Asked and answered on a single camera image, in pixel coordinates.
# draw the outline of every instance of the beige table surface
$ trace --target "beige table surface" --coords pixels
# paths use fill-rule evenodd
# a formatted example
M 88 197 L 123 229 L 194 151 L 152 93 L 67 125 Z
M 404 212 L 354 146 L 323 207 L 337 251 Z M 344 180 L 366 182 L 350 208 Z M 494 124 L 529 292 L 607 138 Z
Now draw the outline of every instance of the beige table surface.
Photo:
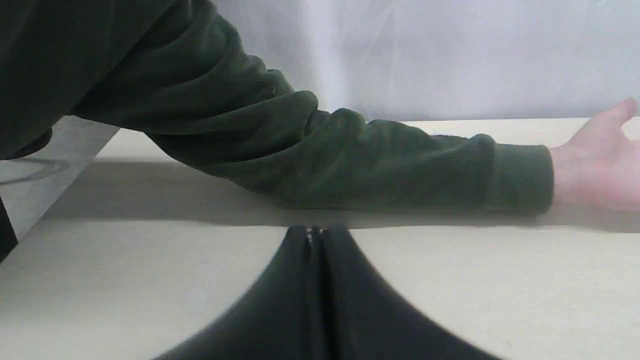
M 565 141 L 585 119 L 411 123 Z M 640 121 L 625 128 L 640 138 Z M 410 302 L 512 360 L 640 358 L 640 217 L 279 208 L 121 131 L 0 265 L 0 359 L 149 359 L 228 308 L 294 224 L 342 222 Z

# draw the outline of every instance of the hand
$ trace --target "hand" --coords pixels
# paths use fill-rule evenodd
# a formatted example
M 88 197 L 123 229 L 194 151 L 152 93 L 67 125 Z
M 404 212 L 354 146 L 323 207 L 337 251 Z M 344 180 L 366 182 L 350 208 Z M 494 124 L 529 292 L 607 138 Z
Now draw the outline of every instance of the hand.
M 640 211 L 640 142 L 621 128 L 636 111 L 636 101 L 627 99 L 550 149 L 556 204 Z

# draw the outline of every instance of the dark green sweater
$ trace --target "dark green sweater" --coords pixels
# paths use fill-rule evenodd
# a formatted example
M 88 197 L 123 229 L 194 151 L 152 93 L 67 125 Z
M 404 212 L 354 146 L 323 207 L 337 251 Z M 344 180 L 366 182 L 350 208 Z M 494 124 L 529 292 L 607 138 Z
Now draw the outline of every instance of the dark green sweater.
M 293 206 L 550 206 L 544 146 L 429 136 L 317 105 L 247 55 L 208 0 L 2 3 L 0 158 L 77 115 L 143 131 L 176 160 Z

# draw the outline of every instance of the white backdrop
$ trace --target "white backdrop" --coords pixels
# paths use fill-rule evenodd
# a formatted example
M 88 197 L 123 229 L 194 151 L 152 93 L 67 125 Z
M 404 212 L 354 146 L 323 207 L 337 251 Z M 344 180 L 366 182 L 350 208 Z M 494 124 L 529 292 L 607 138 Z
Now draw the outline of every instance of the white backdrop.
M 585 117 L 640 96 L 637 0 L 214 0 L 326 110 Z

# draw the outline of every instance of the dark object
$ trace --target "dark object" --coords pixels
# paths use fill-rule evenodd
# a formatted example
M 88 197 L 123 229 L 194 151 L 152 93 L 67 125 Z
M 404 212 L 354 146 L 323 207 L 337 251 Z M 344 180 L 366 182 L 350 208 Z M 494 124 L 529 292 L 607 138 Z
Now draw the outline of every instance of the dark object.
M 11 225 L 9 214 L 6 212 L 2 197 L 0 197 L 0 263 L 18 245 L 18 239 Z
M 219 320 L 158 360 L 496 360 L 424 317 L 345 227 L 290 228 Z
M 36 140 L 33 140 L 27 146 L 21 148 L 17 152 L 14 152 L 11 156 L 9 156 L 9 157 L 7 157 L 5 159 L 2 159 L 2 160 L 15 160 L 15 159 L 24 158 L 26 156 L 34 154 L 34 153 L 44 149 L 44 147 L 49 144 L 49 142 L 51 141 L 52 137 L 53 137 L 53 129 L 49 129 L 49 130 L 47 130 L 47 132 L 45 132 L 44 134 L 40 135 L 39 138 L 37 138 Z

